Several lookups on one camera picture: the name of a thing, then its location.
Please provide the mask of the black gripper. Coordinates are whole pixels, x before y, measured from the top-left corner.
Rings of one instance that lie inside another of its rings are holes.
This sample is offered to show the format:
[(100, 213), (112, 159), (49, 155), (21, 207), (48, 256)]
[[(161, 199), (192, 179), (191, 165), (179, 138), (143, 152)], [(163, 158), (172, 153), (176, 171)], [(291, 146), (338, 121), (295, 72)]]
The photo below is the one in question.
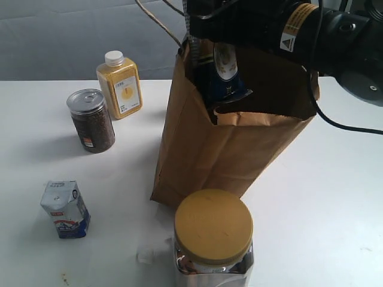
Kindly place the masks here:
[(299, 1), (187, 1), (190, 57), (198, 65), (199, 39), (283, 54), (282, 31)]

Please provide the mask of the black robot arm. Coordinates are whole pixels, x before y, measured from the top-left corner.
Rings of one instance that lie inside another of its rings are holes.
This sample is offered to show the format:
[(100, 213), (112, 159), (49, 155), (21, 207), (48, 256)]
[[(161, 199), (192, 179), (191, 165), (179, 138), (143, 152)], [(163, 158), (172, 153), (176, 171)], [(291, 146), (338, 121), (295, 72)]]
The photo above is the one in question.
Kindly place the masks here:
[(310, 1), (188, 1), (190, 33), (255, 47), (333, 77), (382, 105), (382, 23)]

